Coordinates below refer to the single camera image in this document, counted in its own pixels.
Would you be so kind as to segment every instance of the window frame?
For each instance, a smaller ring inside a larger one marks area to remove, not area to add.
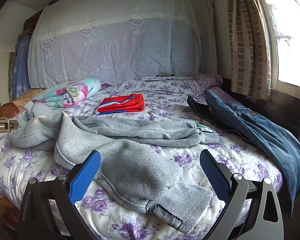
[[[270,12],[266,0],[260,0],[260,2],[263,7],[266,16],[266,23],[269,29],[269,37],[270,37],[269,50],[270,50],[270,58],[271,58],[271,89],[275,89],[280,92],[300,98],[299,86],[278,80],[279,62],[278,62],[277,39],[274,33],[273,22],[270,16]]]

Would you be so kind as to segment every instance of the silver bolt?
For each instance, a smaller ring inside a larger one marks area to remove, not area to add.
[[[67,177],[67,175],[66,175],[66,174],[64,174],[64,173],[61,173],[61,174],[59,174],[59,175],[58,175],[58,180],[65,180],[65,179],[66,179],[66,177]]]
[[[271,179],[270,178],[265,178],[265,183],[266,184],[271,184]]]
[[[37,181],[36,178],[31,178],[31,179],[29,179],[29,183],[30,183],[30,184],[34,184],[36,181]]]
[[[242,179],[242,175],[240,173],[235,173],[233,174],[233,177],[236,179],[236,180],[241,180]]]

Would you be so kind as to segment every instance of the striped curtain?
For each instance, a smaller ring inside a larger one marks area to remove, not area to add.
[[[259,0],[228,0],[232,91],[269,100],[269,32]]]

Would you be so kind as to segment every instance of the blue gripper pad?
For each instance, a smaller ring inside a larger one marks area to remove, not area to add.
[[[208,150],[203,150],[200,153],[200,165],[206,174],[214,192],[218,199],[228,203],[230,199],[230,187],[223,176],[222,172],[218,168],[216,162],[214,162],[209,156],[211,155]]]
[[[100,167],[100,163],[101,157],[97,151],[90,153],[88,159],[84,161],[83,167],[70,184],[69,199],[73,205],[75,202],[82,200]]]

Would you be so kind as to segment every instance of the red cloth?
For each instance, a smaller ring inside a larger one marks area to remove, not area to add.
[[[141,112],[144,109],[142,94],[130,94],[113,98],[104,98],[96,109],[96,114],[114,114],[124,112]]]

